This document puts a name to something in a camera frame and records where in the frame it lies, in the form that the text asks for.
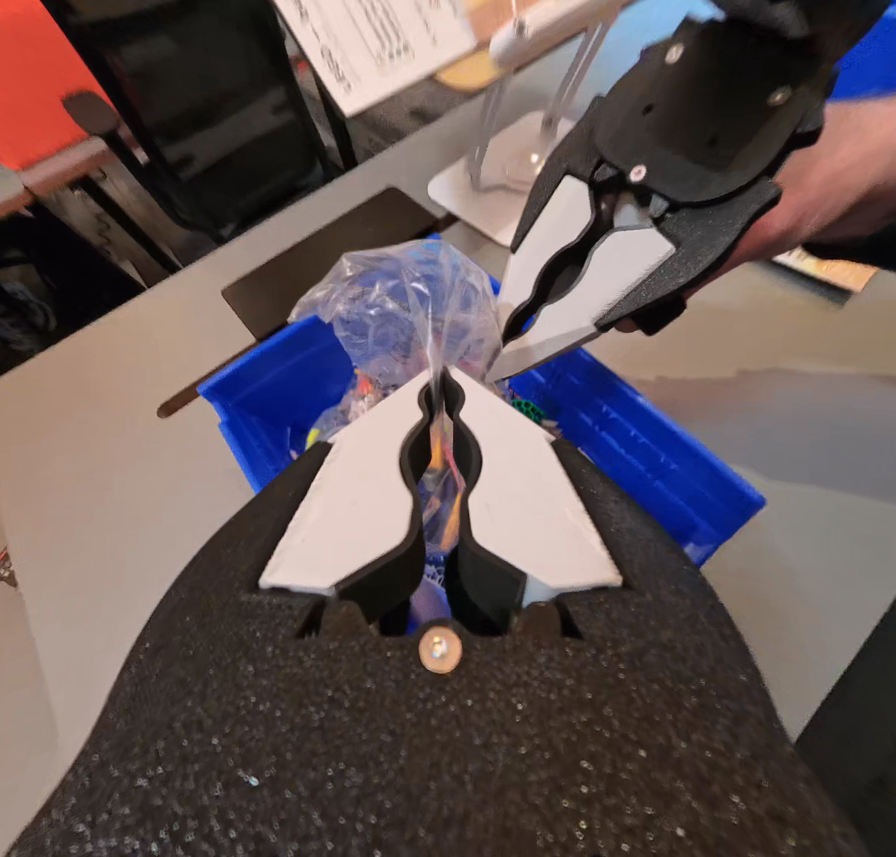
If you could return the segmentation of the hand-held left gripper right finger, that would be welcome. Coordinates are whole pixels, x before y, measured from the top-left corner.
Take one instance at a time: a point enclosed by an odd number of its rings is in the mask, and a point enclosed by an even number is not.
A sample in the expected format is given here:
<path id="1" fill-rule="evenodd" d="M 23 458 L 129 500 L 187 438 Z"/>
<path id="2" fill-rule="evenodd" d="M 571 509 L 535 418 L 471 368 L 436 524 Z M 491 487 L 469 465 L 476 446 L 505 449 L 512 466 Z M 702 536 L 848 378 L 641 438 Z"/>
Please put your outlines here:
<path id="1" fill-rule="evenodd" d="M 530 605 L 620 588 L 554 438 L 460 369 L 443 370 L 442 400 L 464 483 L 444 572 L 454 618 L 476 635 L 504 635 Z"/>

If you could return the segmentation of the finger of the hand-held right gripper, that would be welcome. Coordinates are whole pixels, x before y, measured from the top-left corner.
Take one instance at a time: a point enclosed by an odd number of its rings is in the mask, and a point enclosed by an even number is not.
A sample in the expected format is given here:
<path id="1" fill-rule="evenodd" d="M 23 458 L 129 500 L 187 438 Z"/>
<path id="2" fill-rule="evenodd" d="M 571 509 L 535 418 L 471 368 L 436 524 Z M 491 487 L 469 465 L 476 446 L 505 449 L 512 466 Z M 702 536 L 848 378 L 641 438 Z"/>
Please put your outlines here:
<path id="1" fill-rule="evenodd" d="M 520 336 L 548 299 L 570 284 L 571 249 L 595 223 L 593 202 L 586 181 L 564 175 L 511 251 L 497 305 L 503 344 Z"/>
<path id="2" fill-rule="evenodd" d="M 570 289 L 547 302 L 502 349 L 487 381 L 505 381 L 594 339 L 607 314 L 675 251 L 653 227 L 611 231 L 591 250 Z"/>

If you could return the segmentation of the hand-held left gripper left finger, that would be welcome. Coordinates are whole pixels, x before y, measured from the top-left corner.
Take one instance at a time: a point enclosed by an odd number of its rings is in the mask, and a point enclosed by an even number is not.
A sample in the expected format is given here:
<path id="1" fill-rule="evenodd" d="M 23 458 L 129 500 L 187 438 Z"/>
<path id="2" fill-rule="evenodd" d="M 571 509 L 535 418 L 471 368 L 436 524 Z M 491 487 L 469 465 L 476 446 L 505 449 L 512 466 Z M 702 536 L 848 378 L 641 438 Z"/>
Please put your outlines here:
<path id="1" fill-rule="evenodd" d="M 427 550 L 419 484 L 431 460 L 423 371 L 298 461 L 321 459 L 260 578 L 263 591 L 353 602 L 369 624 L 409 602 Z"/>

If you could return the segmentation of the blue plastic bin with sticker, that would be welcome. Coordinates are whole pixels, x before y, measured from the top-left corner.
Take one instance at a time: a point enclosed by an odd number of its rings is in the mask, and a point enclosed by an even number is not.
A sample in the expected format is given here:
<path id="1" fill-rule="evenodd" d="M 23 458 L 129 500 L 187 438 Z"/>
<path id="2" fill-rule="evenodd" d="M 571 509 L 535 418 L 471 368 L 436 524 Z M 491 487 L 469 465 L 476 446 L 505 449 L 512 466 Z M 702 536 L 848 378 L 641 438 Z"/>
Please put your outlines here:
<path id="1" fill-rule="evenodd" d="M 305 452 L 312 424 L 339 403 L 353 376 L 331 326 L 290 316 L 198 387 L 256 493 Z M 507 403 L 513 393 L 544 409 L 562 437 L 665 527 L 697 565 L 765 505 L 755 488 L 582 349 L 494 392 Z"/>

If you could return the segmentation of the clear bag of rods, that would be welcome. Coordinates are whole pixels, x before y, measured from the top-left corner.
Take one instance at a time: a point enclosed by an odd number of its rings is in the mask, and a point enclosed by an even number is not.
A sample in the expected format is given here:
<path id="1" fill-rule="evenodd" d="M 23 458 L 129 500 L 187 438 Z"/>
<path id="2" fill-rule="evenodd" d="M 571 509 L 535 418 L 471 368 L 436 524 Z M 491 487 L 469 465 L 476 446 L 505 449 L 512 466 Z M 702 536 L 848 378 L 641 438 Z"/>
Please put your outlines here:
<path id="1" fill-rule="evenodd" d="M 457 541 L 463 482 L 452 423 L 442 412 L 441 375 L 456 366 L 482 381 L 497 355 L 496 300 L 487 274 L 437 239 L 355 251 L 300 298 L 290 316 L 293 322 L 311 318 L 332 327 L 350 360 L 351 381 L 356 370 L 375 381 L 376 405 L 430 372 L 437 414 L 432 460 L 419 492 L 427 557 L 446 553 Z"/>

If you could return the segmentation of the colourful printed toy package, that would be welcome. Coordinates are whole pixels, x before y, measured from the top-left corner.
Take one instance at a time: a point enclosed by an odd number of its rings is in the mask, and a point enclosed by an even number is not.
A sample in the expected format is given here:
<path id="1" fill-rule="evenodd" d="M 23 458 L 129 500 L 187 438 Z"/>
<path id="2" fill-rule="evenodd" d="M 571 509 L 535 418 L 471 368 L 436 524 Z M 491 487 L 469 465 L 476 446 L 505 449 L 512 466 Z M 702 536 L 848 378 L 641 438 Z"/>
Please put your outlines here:
<path id="1" fill-rule="evenodd" d="M 850 295 L 864 291 L 879 272 L 878 268 L 852 260 L 820 258 L 804 247 L 779 254 L 772 261 L 784 269 Z"/>

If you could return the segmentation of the person's right forearm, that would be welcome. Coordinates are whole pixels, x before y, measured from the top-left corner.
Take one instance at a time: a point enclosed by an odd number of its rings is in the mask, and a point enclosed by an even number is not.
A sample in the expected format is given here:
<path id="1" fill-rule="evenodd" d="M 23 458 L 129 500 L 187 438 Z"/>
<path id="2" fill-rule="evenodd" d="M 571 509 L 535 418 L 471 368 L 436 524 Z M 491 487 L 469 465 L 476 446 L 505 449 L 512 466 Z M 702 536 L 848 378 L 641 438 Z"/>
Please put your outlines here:
<path id="1" fill-rule="evenodd" d="M 895 224 L 870 236 L 835 243 L 805 243 L 802 247 L 821 260 L 850 261 L 895 272 Z"/>

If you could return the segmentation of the person's right hand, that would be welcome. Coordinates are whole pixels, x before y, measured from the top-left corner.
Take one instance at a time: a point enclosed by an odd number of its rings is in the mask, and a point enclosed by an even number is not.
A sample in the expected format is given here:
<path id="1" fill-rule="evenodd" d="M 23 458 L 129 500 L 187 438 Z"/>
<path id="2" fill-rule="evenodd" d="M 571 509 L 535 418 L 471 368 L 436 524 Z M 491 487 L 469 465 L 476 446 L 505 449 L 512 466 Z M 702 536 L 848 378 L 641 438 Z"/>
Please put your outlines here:
<path id="1" fill-rule="evenodd" d="M 805 243 L 870 236 L 894 224 L 895 96 L 829 103 L 819 140 L 795 152 L 776 182 L 778 204 L 687 298 L 746 263 L 771 260 Z"/>

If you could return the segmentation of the white book stand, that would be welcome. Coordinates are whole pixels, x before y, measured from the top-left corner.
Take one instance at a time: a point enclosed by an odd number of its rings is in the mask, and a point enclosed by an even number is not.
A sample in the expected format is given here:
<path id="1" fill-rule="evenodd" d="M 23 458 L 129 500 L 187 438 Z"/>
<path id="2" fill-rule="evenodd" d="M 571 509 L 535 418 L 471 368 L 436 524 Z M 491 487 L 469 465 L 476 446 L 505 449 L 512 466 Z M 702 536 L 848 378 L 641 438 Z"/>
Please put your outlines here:
<path id="1" fill-rule="evenodd" d="M 490 70 L 478 123 L 466 155 L 428 184 L 429 198 L 492 242 L 509 247 L 535 179 L 574 125 L 569 116 L 588 69 L 619 14 L 637 0 L 480 0 L 472 14 Z M 570 39 L 580 39 L 544 110 L 499 127 L 511 77 Z"/>

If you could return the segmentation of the black table inset panel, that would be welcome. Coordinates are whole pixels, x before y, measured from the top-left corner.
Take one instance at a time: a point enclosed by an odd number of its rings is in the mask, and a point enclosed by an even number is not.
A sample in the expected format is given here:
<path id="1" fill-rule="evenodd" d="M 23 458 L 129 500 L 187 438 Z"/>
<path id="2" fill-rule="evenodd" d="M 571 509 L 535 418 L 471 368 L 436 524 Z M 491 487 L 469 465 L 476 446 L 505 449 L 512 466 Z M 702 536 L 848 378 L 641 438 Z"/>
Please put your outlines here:
<path id="1" fill-rule="evenodd" d="M 224 287 L 221 296 L 252 338 L 263 341 L 287 325 L 299 299 L 342 255 L 440 234 L 455 221 L 449 211 L 431 212 L 391 186 Z"/>

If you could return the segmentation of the white printed instruction sheet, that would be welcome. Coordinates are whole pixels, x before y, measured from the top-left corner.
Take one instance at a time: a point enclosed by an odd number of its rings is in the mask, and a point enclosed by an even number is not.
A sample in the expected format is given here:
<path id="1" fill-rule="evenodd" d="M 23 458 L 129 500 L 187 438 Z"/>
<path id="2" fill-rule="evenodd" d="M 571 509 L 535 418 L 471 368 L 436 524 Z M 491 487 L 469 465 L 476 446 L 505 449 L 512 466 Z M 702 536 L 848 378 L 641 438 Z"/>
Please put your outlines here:
<path id="1" fill-rule="evenodd" d="M 464 0 L 272 1 L 347 118 L 476 47 Z"/>

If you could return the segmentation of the black mesh office chair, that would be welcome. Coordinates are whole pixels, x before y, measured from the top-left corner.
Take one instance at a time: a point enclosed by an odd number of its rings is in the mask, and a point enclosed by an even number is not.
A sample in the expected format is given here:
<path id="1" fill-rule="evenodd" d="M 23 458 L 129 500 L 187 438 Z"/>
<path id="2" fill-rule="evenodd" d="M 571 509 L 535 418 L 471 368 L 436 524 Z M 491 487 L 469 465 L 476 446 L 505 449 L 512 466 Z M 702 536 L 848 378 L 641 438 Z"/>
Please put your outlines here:
<path id="1" fill-rule="evenodd" d="M 105 94 L 63 101 L 181 227 L 216 244 L 339 169 L 270 0 L 40 0 Z"/>

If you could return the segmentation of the grey background table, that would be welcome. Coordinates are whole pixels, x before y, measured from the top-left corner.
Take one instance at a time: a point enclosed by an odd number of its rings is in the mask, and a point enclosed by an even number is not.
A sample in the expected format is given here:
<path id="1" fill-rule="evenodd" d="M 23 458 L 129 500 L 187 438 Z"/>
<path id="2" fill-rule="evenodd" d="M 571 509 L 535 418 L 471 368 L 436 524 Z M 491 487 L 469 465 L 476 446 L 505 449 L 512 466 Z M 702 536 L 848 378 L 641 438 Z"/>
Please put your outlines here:
<path id="1" fill-rule="evenodd" d="M 27 209 L 39 198 L 66 188 L 116 159 L 102 139 L 91 137 L 21 171 L 1 166 L 1 218 Z"/>

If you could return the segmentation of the orange plastic bin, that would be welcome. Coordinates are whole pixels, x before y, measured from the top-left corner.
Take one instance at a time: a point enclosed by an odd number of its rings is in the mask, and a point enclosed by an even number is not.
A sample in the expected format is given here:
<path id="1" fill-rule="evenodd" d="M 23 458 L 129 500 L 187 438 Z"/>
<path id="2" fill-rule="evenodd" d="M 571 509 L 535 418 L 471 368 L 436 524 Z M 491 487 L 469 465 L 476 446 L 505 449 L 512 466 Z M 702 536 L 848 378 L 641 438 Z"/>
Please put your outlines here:
<path id="1" fill-rule="evenodd" d="M 1 0 L 1 163 L 34 167 L 87 138 L 63 108 L 105 93 L 40 0 Z"/>

